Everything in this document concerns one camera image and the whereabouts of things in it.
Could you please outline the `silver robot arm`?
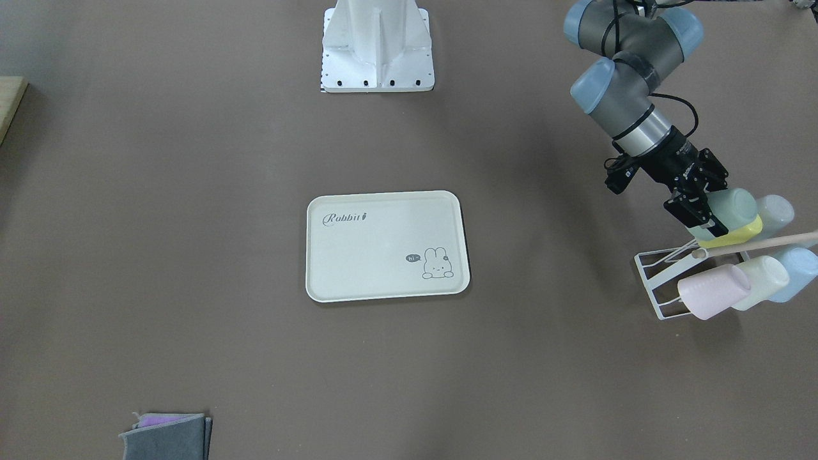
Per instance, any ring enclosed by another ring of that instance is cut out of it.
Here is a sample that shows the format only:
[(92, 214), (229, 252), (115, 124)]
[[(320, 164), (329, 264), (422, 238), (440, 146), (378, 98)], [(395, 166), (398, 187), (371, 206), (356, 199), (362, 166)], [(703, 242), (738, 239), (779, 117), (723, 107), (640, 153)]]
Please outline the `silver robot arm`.
[(578, 1), (565, 17), (564, 34), (599, 56), (570, 93), (617, 150), (606, 165), (606, 187), (621, 194), (643, 170), (666, 186), (664, 209), (684, 227), (702, 228), (707, 238), (727, 234), (708, 203), (709, 193), (727, 188), (727, 170), (652, 102), (664, 79), (703, 40), (700, 20), (680, 6), (650, 17), (628, 1)]

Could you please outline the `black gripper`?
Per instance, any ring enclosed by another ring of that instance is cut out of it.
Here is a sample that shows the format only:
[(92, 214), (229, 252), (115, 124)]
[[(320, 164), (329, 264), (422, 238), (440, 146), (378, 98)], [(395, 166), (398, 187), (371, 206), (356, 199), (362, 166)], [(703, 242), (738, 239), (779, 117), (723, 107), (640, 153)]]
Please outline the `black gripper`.
[(710, 149), (697, 149), (672, 127), (657, 146), (639, 156), (639, 166), (671, 191), (664, 210), (684, 227), (702, 226), (702, 238), (716, 238), (712, 229), (719, 224), (728, 227), (730, 192), (716, 191), (727, 189), (729, 173)]

